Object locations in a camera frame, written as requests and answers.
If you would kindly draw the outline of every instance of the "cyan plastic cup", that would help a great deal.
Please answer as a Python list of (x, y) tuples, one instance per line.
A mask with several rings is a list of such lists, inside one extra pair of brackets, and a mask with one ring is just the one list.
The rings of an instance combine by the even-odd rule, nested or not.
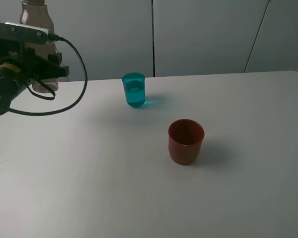
[(141, 107), (146, 100), (145, 76), (141, 73), (129, 73), (123, 77), (126, 101), (133, 108)]

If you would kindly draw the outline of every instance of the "cabinet door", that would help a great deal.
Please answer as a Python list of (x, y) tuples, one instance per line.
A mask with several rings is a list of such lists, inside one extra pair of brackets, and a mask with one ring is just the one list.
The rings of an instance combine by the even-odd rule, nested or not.
[[(0, 22), (18, 22), (21, 0), (0, 0)], [(153, 76), (150, 0), (46, 0), (58, 35), (81, 53), (90, 80), (122, 78), (130, 72)], [(57, 43), (70, 81), (83, 80), (79, 60)]]
[(268, 0), (153, 0), (156, 76), (244, 72)]
[(298, 0), (272, 0), (246, 72), (298, 71)]

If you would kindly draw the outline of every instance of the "black cable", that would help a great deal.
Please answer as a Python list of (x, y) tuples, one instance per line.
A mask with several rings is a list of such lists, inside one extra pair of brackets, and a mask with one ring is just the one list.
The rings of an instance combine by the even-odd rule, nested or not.
[(50, 115), (55, 115), (55, 114), (58, 114), (58, 113), (68, 111), (69, 109), (75, 107), (81, 101), (81, 99), (83, 98), (83, 96), (85, 94), (86, 88), (87, 88), (88, 75), (87, 75), (87, 70), (86, 70), (84, 61), (83, 61), (82, 57), (80, 56), (80, 53), (78, 52), (78, 50), (75, 48), (75, 46), (70, 41), (68, 41), (67, 39), (65, 39), (63, 37), (59, 37), (58, 35), (53, 34), (53, 35), (49, 35), (49, 38), (51, 38), (52, 40), (56, 40), (56, 41), (66, 42), (74, 50), (77, 57), (79, 58), (79, 61), (82, 65), (82, 67), (83, 67), (84, 77), (85, 77), (84, 87), (83, 87), (83, 90), (82, 90), (80, 96), (77, 98), (77, 100), (75, 102), (73, 102), (68, 107), (65, 107), (65, 108), (62, 108), (62, 109), (59, 109), (59, 110), (55, 110), (55, 111), (51, 111), (51, 112), (31, 113), (31, 112), (24, 112), (24, 111), (19, 111), (19, 110), (16, 110), (16, 109), (5, 108), (5, 107), (0, 106), (1, 110), (5, 110), (5, 111), (11, 112), (11, 113), (16, 113), (16, 114), (25, 115), (25, 116), (35, 116), (35, 117), (50, 116)]
[(26, 82), (23, 82), (24, 85), (26, 86), (26, 88), (29, 90), (29, 92), (37, 97), (37, 98), (40, 98), (40, 99), (44, 99), (44, 100), (49, 100), (49, 101), (53, 101), (55, 99), (55, 92), (53, 91), (52, 88), (50, 88), (48, 85), (46, 85), (45, 83), (43, 83), (40, 79), (33, 79), (34, 81), (38, 82), (43, 88), (45, 88), (47, 91), (49, 91), (51, 94), (52, 94), (52, 97), (46, 97), (46, 96), (43, 96), (43, 95), (40, 95), (40, 94), (37, 94), (35, 92), (33, 92), (29, 85), (26, 83)]

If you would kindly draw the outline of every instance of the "bottle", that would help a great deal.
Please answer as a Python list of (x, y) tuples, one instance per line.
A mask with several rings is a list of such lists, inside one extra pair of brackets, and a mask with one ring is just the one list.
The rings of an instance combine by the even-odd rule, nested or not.
[[(48, 13), (48, 8), (45, 0), (22, 0), (22, 14), (20, 23), (30, 26), (42, 27), (54, 31), (53, 21)], [(26, 47), (31, 47), (35, 50), (35, 54), (47, 59), (48, 55), (55, 54), (55, 44), (38, 45), (34, 43), (25, 43)], [(53, 91), (57, 91), (59, 83), (57, 78), (45, 79), (43, 82), (48, 85)], [(48, 93), (39, 83), (32, 81), (33, 90), (38, 93)]]

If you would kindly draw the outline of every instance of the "red plastic cup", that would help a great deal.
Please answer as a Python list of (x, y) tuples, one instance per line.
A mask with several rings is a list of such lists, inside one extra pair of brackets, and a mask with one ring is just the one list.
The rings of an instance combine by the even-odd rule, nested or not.
[(193, 120), (181, 119), (169, 127), (169, 152), (174, 162), (189, 165), (200, 152), (204, 130)]

